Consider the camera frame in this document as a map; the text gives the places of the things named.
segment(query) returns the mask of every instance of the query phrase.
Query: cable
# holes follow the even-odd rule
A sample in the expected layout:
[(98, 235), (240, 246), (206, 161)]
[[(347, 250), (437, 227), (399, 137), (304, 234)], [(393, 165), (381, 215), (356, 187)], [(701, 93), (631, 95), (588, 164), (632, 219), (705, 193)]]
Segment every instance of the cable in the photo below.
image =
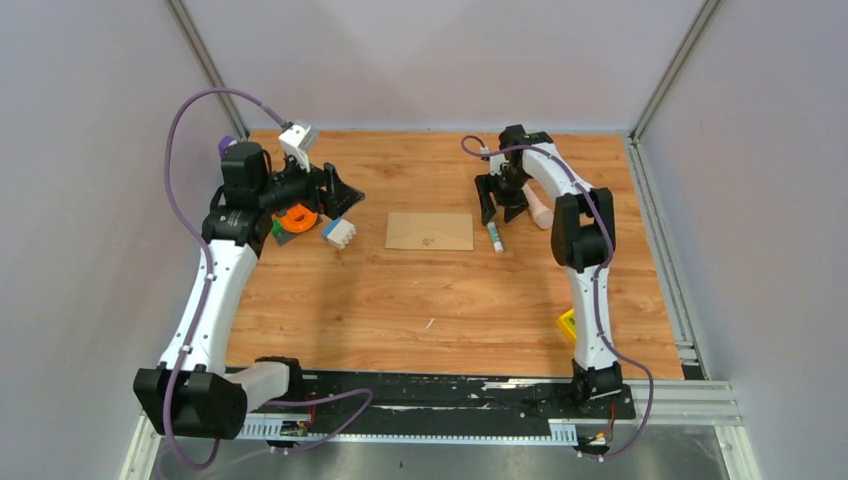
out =
[(650, 416), (651, 416), (651, 408), (654, 405), (654, 375), (651, 373), (651, 370), (647, 366), (645, 366), (644, 364), (642, 364), (642, 363), (640, 363), (636, 360), (633, 360), (632, 358), (627, 357), (623, 353), (619, 352), (613, 346), (612, 342), (607, 338), (607, 334), (604, 331), (603, 325), (601, 325), (601, 301), (600, 301), (600, 291), (599, 291), (599, 286), (598, 286), (600, 284), (600, 282), (598, 281), (598, 278), (599, 278), (599, 275), (601, 274), (601, 271), (603, 269), (609, 267), (610, 262), (612, 262), (612, 256), (613, 256), (612, 237), (610, 237), (609, 231), (607, 230), (607, 226), (604, 225), (604, 221), (601, 218), (601, 214), (598, 212), (598, 208), (595, 206), (595, 202), (592, 201), (592, 197), (589, 195), (589, 192), (586, 191), (586, 189), (583, 187), (583, 185), (581, 185), (577, 181), (577, 176), (574, 174), (573, 171), (571, 171), (571, 168), (568, 166), (568, 164), (565, 163), (565, 161), (562, 160), (561, 158), (558, 158), (556, 155), (553, 155), (553, 154), (551, 154), (551, 153), (549, 153), (549, 152), (547, 152), (547, 151), (545, 151), (545, 150), (543, 150), (539, 147), (536, 147), (534, 145), (513, 145), (511, 147), (507, 147), (507, 148), (504, 148), (502, 150), (497, 150), (497, 151), (494, 151), (494, 152), (479, 153), (479, 152), (475, 152), (475, 151), (471, 150), (470, 148), (468, 148), (465, 145), (465, 143), (468, 140), (475, 140), (475, 139), (477, 141), (481, 141), (479, 137), (476, 137), (474, 135), (466, 135), (460, 141), (460, 145), (462, 146), (462, 149), (465, 151), (465, 153), (467, 153), (467, 154), (469, 154), (473, 157), (484, 158), (484, 157), (488, 157), (488, 156), (491, 156), (491, 155), (499, 155), (499, 154), (514, 152), (516, 150), (531, 150), (533, 152), (541, 153), (542, 155), (544, 155), (549, 160), (554, 161), (554, 163), (556, 163), (562, 169), (562, 171), (565, 172), (565, 175), (566, 175), (566, 177), (568, 177), (571, 184), (575, 188), (577, 188), (577, 190), (579, 190), (580, 193), (583, 195), (583, 198), (586, 200), (586, 204), (589, 206), (589, 210), (592, 211), (592, 216), (598, 222), (598, 227), (601, 229), (601, 235), (603, 235), (604, 243), (606, 244), (606, 247), (607, 247), (607, 256), (604, 259), (604, 261), (601, 262), (599, 267), (595, 270), (595, 274), (592, 276), (592, 292), (593, 292), (594, 297), (595, 297), (595, 301), (594, 301), (595, 326), (597, 327), (598, 332), (601, 335), (601, 341), (604, 343), (604, 346), (606, 346), (607, 349), (609, 349), (609, 351), (612, 352), (613, 355), (615, 355), (619, 360), (627, 362), (630, 365), (633, 365), (634, 367), (645, 372), (645, 375), (648, 377), (648, 403), (645, 406), (645, 414), (642, 417), (642, 422), (639, 424), (639, 429), (636, 430), (636, 434), (633, 436), (633, 438), (630, 439), (629, 442), (627, 442), (627, 444), (624, 447), (621, 448), (621, 450), (618, 450), (617, 452), (613, 452), (613, 453), (610, 453), (610, 454), (607, 454), (607, 455), (591, 455), (591, 454), (584, 454), (584, 455), (586, 455), (589, 458), (596, 459), (598, 461), (604, 461), (605, 459), (613, 460), (617, 457), (620, 457), (621, 455), (624, 455), (625, 453), (627, 453), (631, 448), (633, 448), (633, 445), (635, 445), (636, 442), (645, 433), (645, 427), (648, 424), (648, 418), (650, 418)]
[(216, 439), (214, 445), (212, 446), (212, 453), (209, 454), (209, 459), (205, 462), (197, 463), (190, 458), (188, 458), (185, 453), (180, 449), (179, 444), (177, 444), (177, 439), (174, 436), (174, 428), (171, 423), (171, 407), (174, 399), (174, 389), (177, 383), (177, 377), (179, 376), (179, 372), (182, 369), (183, 363), (185, 362), (186, 352), (191, 347), (192, 339), (194, 338), (194, 333), (197, 330), (197, 326), (200, 323), (200, 317), (203, 314), (203, 308), (206, 306), (206, 300), (209, 298), (209, 290), (212, 288), (212, 282), (214, 281), (214, 265), (215, 263), (212, 261), (212, 251), (209, 249), (209, 245), (207, 245), (206, 241), (203, 240), (203, 236), (200, 232), (192, 226), (191, 222), (188, 221), (186, 216), (183, 214), (182, 210), (180, 210), (179, 205), (177, 205), (177, 200), (174, 198), (174, 190), (171, 186), (171, 151), (174, 146), (174, 137), (177, 133), (177, 125), (180, 122), (183, 114), (188, 110), (194, 102), (197, 100), (207, 96), (213, 95), (217, 93), (227, 93), (230, 95), (236, 95), (242, 97), (256, 105), (259, 106), (262, 110), (265, 111), (276, 123), (278, 123), (283, 130), (287, 129), (286, 125), (289, 125), (288, 122), (282, 119), (276, 112), (274, 112), (271, 107), (263, 104), (256, 97), (242, 92), (241, 90), (236, 90), (233, 88), (210, 88), (208, 90), (203, 90), (202, 92), (196, 93), (189, 97), (185, 103), (182, 104), (179, 110), (177, 110), (177, 114), (174, 116), (173, 121), (171, 122), (171, 128), (168, 130), (168, 139), (165, 142), (165, 194), (168, 196), (168, 203), (171, 205), (171, 210), (173, 210), (174, 215), (177, 217), (177, 220), (185, 227), (186, 230), (194, 237), (194, 240), (200, 245), (201, 250), (203, 251), (203, 256), (206, 259), (206, 280), (203, 282), (203, 289), (200, 291), (200, 299), (197, 302), (197, 307), (195, 308), (194, 315), (191, 318), (191, 323), (189, 323), (188, 330), (186, 331), (185, 337), (183, 339), (183, 348), (180, 350), (179, 355), (177, 355), (177, 360), (174, 362), (173, 370), (171, 370), (171, 375), (168, 377), (168, 384), (165, 387), (165, 404), (163, 407), (162, 418), (165, 427), (165, 438), (168, 440), (168, 444), (171, 446), (171, 449), (174, 451), (174, 455), (180, 459), (187, 467), (193, 470), (204, 470), (215, 461), (215, 457), (218, 455), (218, 447), (221, 443), (220, 439)]
[[(322, 403), (335, 402), (335, 401), (338, 401), (338, 400), (343, 400), (345, 398), (352, 397), (354, 395), (362, 395), (362, 394), (368, 395), (368, 398), (365, 399), (365, 402), (363, 402), (362, 406), (359, 407), (359, 410), (354, 412), (354, 414), (351, 415), (350, 418), (348, 418), (339, 428), (335, 429), (334, 431), (329, 433), (327, 436), (325, 436), (321, 440), (313, 442), (309, 445), (305, 445), (303, 447), (296, 447), (296, 448), (271, 447), (270, 449), (263, 448), (261, 450), (255, 450), (253, 452), (242, 455), (241, 457), (231, 461), (230, 463), (224, 465), (223, 467), (217, 469), (214, 472), (211, 472), (209, 475), (202, 477), (202, 478), (209, 479), (209, 478), (212, 478), (214, 476), (220, 475), (220, 474), (224, 473), (225, 471), (231, 469), (232, 467), (244, 462), (245, 460), (249, 460), (253, 457), (258, 457), (258, 456), (263, 455), (263, 454), (273, 454), (273, 453), (276, 453), (278, 451), (282, 451), (283, 455), (288, 455), (289, 453), (302, 452), (302, 451), (310, 450), (312, 448), (323, 445), (323, 444), (327, 443), (328, 441), (332, 440), (334, 437), (338, 436), (338, 434), (343, 432), (348, 426), (350, 426), (351, 423), (356, 421), (356, 419), (358, 419), (362, 415), (363, 412), (365, 412), (365, 409), (367, 409), (371, 405), (371, 401), (374, 400), (374, 392), (372, 392), (368, 388), (358, 388), (358, 389), (355, 389), (355, 390), (350, 390), (350, 391), (347, 391), (347, 392), (344, 392), (344, 393), (340, 393), (340, 394), (332, 396), (332, 397), (319, 398), (319, 399), (316, 399), (316, 400), (307, 400), (307, 401), (303, 401), (303, 402), (288, 402), (288, 401), (284, 401), (284, 400), (271, 400), (269, 402), (266, 402), (265, 406), (268, 406), (268, 407), (314, 407), (314, 406), (320, 405)], [(159, 476), (159, 480), (167, 480), (167, 478), (165, 478), (165, 474), (162, 473), (162, 463), (160, 461), (165, 456), (166, 453), (167, 453), (167, 451), (162, 452), (156, 458), (156, 475)]]
[(330, 440), (332, 440), (333, 437), (342, 433), (344, 431), (344, 429), (346, 429), (348, 426), (350, 426), (351, 423), (356, 421), (356, 419), (359, 418), (360, 415), (362, 415), (362, 412), (364, 412), (365, 409), (368, 408), (369, 405), (371, 405), (371, 401), (374, 400), (374, 393), (367, 388), (357, 388), (357, 389), (354, 389), (354, 390), (350, 390), (348, 392), (344, 392), (344, 393), (340, 393), (338, 395), (334, 395), (332, 397), (318, 398), (318, 399), (315, 399), (315, 400), (306, 400), (306, 401), (303, 401), (303, 402), (289, 402), (289, 401), (285, 401), (285, 400), (271, 400), (269, 402), (265, 402), (265, 405), (268, 406), (268, 407), (311, 407), (313, 405), (321, 405), (322, 403), (335, 402), (335, 401), (342, 400), (342, 399), (345, 399), (345, 398), (348, 398), (348, 397), (352, 397), (354, 395), (363, 395), (363, 394), (368, 395), (368, 398), (365, 400), (365, 402), (362, 403), (362, 406), (359, 407), (359, 410), (354, 412), (354, 414), (351, 415), (350, 418), (345, 420), (345, 422), (339, 428), (333, 430), (332, 433), (330, 433), (326, 437), (322, 438), (321, 440), (318, 440), (317, 442), (313, 442), (313, 443), (304, 445), (302, 447), (284, 448), (284, 449), (282, 449), (283, 454), (288, 455), (289, 453), (305, 452), (306, 450), (311, 450), (315, 447), (321, 446), (321, 445), (329, 442)]

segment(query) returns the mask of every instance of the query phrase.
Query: glue stick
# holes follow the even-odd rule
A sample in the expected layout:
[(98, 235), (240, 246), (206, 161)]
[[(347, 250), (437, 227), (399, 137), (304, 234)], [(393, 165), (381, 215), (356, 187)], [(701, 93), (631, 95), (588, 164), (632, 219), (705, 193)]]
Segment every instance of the glue stick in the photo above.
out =
[(498, 227), (495, 226), (495, 222), (487, 223), (486, 228), (489, 230), (489, 238), (492, 239), (492, 245), (495, 246), (495, 252), (503, 253), (503, 243), (501, 243), (501, 236), (498, 235)]

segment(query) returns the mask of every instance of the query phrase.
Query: wood grain surface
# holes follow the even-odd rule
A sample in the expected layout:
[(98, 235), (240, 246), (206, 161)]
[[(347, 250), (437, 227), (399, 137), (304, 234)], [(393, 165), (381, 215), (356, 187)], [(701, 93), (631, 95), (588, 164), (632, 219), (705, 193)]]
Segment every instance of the wood grain surface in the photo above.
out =
[[(275, 168), (283, 158), (277, 135), (251, 137), (268, 149)], [(506, 251), (494, 252), (474, 188), (474, 176), (487, 166), (462, 152), (461, 137), (322, 133), (312, 163), (335, 164), (366, 194), (345, 216), (357, 234), (343, 251), (317, 230), (282, 247), (268, 238), (241, 298), (228, 364), (281, 355), (306, 368), (571, 375), (573, 346), (554, 323), (571, 308), (571, 292), (551, 254), (550, 231), (521, 215), (499, 226)], [(483, 138), (497, 146), (495, 134)], [(682, 378), (620, 138), (554, 139), (583, 178), (615, 197), (609, 303), (616, 346), (658, 378)], [(474, 251), (388, 250), (389, 212), (469, 212)], [(630, 365), (623, 369), (627, 377), (643, 376)]]

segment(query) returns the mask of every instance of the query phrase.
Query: metal floor panel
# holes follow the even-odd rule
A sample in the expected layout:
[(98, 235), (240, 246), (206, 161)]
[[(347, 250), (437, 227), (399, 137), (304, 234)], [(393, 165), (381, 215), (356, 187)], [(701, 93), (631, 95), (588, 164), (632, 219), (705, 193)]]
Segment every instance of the metal floor panel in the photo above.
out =
[[(617, 427), (620, 448), (635, 430)], [(194, 459), (209, 455), (211, 442), (181, 439)], [(627, 455), (605, 463), (577, 458), (568, 447), (328, 443), (308, 452), (270, 454), (261, 441), (223, 442), (218, 459), (204, 472), (188, 470), (160, 445), (168, 480), (469, 480), (469, 479), (729, 479), (709, 426), (652, 426)], [(246, 454), (264, 450), (238, 464)], [(156, 469), (150, 476), (157, 479)]]

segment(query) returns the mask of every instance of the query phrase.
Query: orange object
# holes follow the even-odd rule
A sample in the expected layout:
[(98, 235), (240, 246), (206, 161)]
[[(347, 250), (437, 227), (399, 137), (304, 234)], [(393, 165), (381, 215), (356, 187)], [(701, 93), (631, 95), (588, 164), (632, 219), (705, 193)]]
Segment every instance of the orange object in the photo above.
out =
[(312, 228), (317, 221), (317, 213), (310, 211), (301, 204), (297, 204), (283, 215), (283, 218), (280, 219), (280, 224), (286, 231), (291, 233), (303, 233)]

